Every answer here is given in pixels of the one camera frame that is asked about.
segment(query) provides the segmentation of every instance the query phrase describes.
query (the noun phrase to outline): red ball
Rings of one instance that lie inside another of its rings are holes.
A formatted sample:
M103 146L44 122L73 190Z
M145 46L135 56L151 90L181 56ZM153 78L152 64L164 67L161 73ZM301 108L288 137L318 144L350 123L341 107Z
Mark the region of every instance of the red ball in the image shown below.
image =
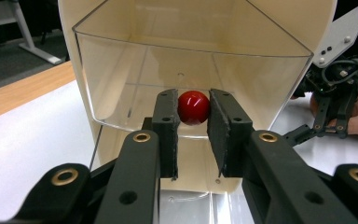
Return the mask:
M180 120L187 125L198 125L209 116L209 100L200 91L187 91L178 99Z

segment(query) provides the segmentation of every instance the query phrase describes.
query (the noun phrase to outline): clear plastic bin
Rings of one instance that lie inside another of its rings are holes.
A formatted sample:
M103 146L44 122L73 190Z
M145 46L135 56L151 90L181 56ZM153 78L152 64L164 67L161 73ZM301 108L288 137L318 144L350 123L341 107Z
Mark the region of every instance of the clear plastic bin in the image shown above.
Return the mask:
M244 0L109 0L74 31L93 117L126 131L172 88L231 92L255 128L268 129L312 56ZM204 125L179 134L206 138Z

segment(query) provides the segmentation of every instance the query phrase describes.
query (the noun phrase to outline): screw hole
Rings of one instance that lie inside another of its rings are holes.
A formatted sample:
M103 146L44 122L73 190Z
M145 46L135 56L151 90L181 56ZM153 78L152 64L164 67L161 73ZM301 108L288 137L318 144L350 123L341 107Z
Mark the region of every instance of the screw hole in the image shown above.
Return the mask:
M63 174L61 174L61 175L58 176L58 179L61 180L61 181L67 180L67 179L71 178L73 175L74 175L74 174L69 173L69 172L63 173Z
M132 204L138 199L138 195L134 191L123 192L118 200L125 205Z
M324 203L324 199L317 193L309 191L307 193L305 193L305 198L310 202L310 203L316 203L316 204L323 204Z

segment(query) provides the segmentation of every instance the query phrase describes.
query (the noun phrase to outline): metal bolt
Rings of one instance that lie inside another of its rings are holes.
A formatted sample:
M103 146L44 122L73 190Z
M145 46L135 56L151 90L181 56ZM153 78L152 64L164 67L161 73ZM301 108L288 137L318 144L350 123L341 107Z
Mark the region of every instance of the metal bolt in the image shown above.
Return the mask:
M350 36L350 35L345 36L345 38L344 38L344 43L345 43L345 44L348 44L348 43L350 43L350 42L351 42L351 36Z
M319 59L319 64L324 64L324 62L325 62L324 58Z
M345 71L345 70L342 70L341 72L339 72L339 75L342 76L342 77L345 77L348 75L348 72Z

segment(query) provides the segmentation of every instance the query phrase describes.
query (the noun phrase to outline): gray carpet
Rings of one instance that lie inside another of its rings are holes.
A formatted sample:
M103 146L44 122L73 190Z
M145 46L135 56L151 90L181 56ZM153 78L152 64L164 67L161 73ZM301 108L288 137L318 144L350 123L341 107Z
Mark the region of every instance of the gray carpet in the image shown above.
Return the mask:
M34 38L37 48L65 60L67 49L61 31L54 31L46 37L43 45L40 43L41 37ZM22 39L12 40L0 46L0 87L35 75L47 70L54 65L21 49L19 44Z

